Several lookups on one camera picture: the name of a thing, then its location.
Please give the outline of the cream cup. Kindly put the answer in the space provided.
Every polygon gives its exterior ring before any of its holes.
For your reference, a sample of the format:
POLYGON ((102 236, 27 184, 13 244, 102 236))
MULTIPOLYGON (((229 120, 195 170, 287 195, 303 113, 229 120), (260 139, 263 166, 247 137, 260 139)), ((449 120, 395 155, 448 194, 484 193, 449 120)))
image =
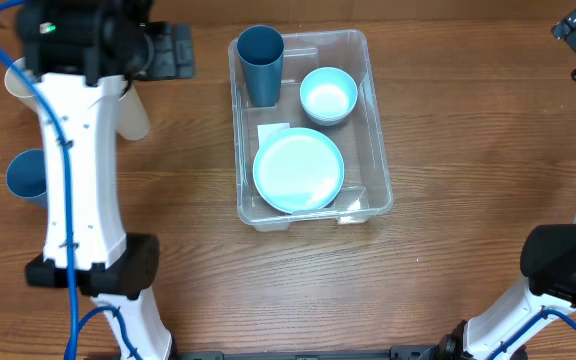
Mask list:
MULTIPOLYGON (((37 82, 32 71, 26 69, 24 58, 17 59, 14 65, 25 74, 32 84, 37 82)), ((38 103, 35 95, 24 85, 11 67, 9 67, 5 73, 4 85, 10 95, 14 96, 33 112, 38 112, 38 103)))
POLYGON ((131 85, 119 99, 117 132, 124 139, 136 141, 144 138, 151 129, 151 123, 136 87, 131 85))

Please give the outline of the blue cup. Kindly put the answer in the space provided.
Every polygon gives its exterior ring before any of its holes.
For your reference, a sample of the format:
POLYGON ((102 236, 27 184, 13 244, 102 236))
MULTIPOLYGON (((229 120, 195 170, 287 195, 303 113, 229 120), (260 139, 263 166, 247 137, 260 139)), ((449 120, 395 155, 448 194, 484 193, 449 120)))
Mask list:
POLYGON ((236 45, 252 103, 274 106, 280 97, 284 40, 274 28, 255 25, 244 30, 236 45))
POLYGON ((30 149, 18 154, 8 165, 6 185, 14 196, 46 208, 48 199, 44 151, 30 149))

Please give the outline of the light blue bowl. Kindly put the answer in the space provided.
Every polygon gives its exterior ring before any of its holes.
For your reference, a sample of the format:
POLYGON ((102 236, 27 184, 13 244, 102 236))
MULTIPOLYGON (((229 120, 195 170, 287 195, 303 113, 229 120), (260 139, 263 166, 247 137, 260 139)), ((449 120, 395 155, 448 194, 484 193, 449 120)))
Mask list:
POLYGON ((311 71, 299 89, 303 110, 313 122, 322 126, 341 123, 353 111, 358 95, 355 80, 335 67, 311 71))

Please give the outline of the light blue plate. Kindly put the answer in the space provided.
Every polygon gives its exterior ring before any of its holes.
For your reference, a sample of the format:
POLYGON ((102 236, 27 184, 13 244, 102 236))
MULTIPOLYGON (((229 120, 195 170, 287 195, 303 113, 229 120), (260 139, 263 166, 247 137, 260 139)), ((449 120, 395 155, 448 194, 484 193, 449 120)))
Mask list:
POLYGON ((258 193, 271 207, 293 214, 328 206, 342 188, 345 163, 327 135, 295 127, 262 143, 252 175, 258 193))

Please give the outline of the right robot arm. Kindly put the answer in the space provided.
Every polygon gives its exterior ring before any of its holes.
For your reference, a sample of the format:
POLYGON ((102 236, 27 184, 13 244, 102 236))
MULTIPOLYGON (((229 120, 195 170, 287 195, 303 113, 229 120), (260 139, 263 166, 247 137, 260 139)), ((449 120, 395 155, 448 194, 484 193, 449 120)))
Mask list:
POLYGON ((526 343, 557 319, 576 331, 576 215, 528 235, 518 280, 485 312, 461 322, 425 359, 524 359, 526 343))

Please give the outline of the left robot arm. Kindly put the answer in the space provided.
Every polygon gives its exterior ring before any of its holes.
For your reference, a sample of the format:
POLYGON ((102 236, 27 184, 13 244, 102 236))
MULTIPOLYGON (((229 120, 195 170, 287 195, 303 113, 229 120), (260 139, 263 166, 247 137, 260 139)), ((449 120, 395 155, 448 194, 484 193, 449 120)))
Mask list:
POLYGON ((127 232, 119 209, 117 124, 136 100, 134 78, 151 79, 168 38, 148 1, 27 1, 16 31, 22 82, 38 103, 47 186, 42 253, 28 284, 89 297, 111 326, 124 359, 175 359, 152 289, 159 242, 127 232))

